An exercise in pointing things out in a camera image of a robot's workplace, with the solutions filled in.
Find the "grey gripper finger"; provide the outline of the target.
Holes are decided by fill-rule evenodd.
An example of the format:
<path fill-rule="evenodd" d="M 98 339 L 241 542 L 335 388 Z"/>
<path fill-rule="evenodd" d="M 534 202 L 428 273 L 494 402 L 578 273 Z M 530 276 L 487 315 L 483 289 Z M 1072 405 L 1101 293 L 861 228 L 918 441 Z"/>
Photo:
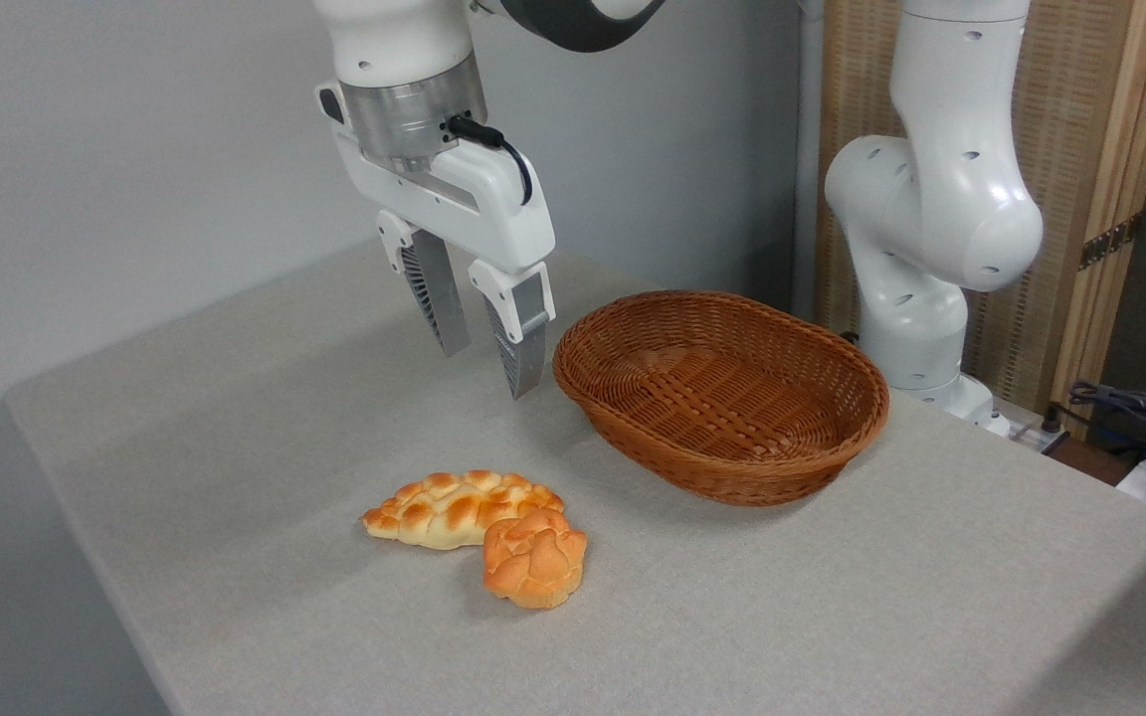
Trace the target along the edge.
<path fill-rule="evenodd" d="M 466 349 L 472 340 L 446 242 L 388 210 L 380 210 L 376 227 L 388 263 L 405 277 L 441 351 L 452 357 Z"/>
<path fill-rule="evenodd" d="M 469 277 L 480 291 L 492 338 L 515 400 L 536 387 L 545 365 L 545 326 L 556 317 L 554 291 L 543 262 L 508 273 L 473 262 Z"/>

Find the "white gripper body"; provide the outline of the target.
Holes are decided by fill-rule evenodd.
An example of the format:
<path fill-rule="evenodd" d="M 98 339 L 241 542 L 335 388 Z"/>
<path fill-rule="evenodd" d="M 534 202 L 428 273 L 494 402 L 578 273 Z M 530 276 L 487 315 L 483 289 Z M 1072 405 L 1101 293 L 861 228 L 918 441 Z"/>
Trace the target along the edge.
<path fill-rule="evenodd" d="M 460 141 L 427 171 L 390 170 L 362 154 L 338 85 L 319 85 L 314 99 L 350 180 L 377 207 L 503 272 L 527 270 L 554 253 L 554 222 L 536 171 L 529 171 L 531 196 L 524 199 L 526 184 L 512 155 Z"/>

